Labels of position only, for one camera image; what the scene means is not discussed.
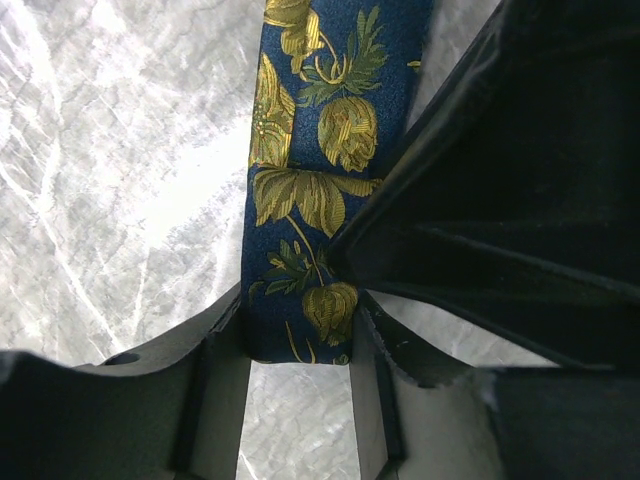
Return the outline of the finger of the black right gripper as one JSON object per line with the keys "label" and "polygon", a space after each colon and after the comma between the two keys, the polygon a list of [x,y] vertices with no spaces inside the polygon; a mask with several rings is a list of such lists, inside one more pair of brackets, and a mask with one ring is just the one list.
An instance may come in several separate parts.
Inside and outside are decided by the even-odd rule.
{"label": "finger of the black right gripper", "polygon": [[329,251],[556,363],[639,365],[639,5],[500,3]]}

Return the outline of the blue floral yellow tie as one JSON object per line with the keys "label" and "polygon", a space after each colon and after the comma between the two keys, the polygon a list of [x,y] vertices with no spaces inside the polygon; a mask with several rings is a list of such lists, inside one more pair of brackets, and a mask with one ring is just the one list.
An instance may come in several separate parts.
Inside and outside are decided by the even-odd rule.
{"label": "blue floral yellow tie", "polygon": [[243,331],[257,362],[350,360],[359,292],[337,278],[327,250],[404,133],[432,8],[265,6],[241,258]]}

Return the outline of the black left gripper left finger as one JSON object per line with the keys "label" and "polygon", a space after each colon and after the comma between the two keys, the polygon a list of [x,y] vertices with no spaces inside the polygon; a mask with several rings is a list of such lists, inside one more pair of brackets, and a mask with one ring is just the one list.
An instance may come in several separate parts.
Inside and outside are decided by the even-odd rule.
{"label": "black left gripper left finger", "polygon": [[251,363],[239,288],[99,365],[1,354],[5,479],[232,479]]}

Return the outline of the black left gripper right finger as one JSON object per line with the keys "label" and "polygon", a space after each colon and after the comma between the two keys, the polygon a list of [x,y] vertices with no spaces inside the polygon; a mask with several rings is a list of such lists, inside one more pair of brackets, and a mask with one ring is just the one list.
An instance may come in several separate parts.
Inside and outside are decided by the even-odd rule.
{"label": "black left gripper right finger", "polygon": [[476,368],[363,295],[350,380],[364,479],[635,479],[633,370]]}

